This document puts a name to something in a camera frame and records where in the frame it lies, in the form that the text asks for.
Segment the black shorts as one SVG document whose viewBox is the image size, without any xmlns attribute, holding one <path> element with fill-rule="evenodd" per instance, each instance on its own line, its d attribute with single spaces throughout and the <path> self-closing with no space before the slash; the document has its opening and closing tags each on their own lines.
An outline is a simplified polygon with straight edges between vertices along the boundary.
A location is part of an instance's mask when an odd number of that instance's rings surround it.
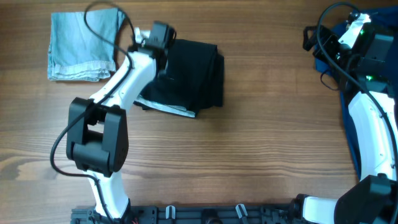
<svg viewBox="0 0 398 224">
<path fill-rule="evenodd" d="M 178 39 L 167 68 L 136 98 L 143 110 L 195 118 L 200 110 L 223 106 L 224 57 L 214 44 Z"/>
</svg>

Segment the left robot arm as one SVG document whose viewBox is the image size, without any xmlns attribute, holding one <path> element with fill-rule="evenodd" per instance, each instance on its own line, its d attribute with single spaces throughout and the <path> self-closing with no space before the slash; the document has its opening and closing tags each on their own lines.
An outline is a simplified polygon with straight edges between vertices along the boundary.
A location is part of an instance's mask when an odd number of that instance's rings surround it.
<svg viewBox="0 0 398 224">
<path fill-rule="evenodd" d="M 155 21 L 148 36 L 129 47 L 112 78 L 89 99 L 69 107 L 67 157 L 89 179 L 96 204 L 72 211 L 72 223 L 132 223 L 121 175 L 129 149 L 127 112 L 140 92 L 167 67 L 175 29 Z"/>
</svg>

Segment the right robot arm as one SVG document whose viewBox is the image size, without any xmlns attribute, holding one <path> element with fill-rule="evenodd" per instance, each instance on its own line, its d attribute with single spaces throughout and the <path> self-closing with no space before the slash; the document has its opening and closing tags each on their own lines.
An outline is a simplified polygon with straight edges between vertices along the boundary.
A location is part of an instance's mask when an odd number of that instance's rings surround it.
<svg viewBox="0 0 398 224">
<path fill-rule="evenodd" d="M 338 199 L 304 196 L 295 218 L 309 223 L 397 222 L 397 94 L 382 75 L 394 45 L 390 29 L 361 16 L 342 34 L 307 26 L 303 48 L 328 64 L 341 95 L 358 183 Z"/>
</svg>

